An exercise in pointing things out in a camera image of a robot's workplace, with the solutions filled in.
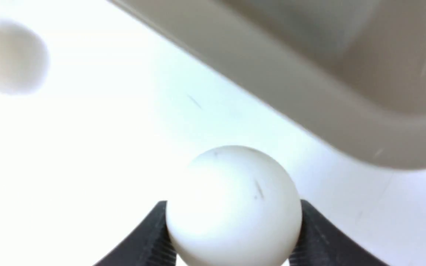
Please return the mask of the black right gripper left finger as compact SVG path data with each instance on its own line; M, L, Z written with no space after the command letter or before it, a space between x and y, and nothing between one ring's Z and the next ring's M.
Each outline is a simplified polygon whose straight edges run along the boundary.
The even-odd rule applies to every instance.
M176 251L167 230L166 207L166 201L159 201L96 266L175 266Z

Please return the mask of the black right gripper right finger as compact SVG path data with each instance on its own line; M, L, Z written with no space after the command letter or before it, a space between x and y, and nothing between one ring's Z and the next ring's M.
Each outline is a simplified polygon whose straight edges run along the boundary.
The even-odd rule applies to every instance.
M298 242L290 266L385 266L386 263L350 239L311 203L302 199Z

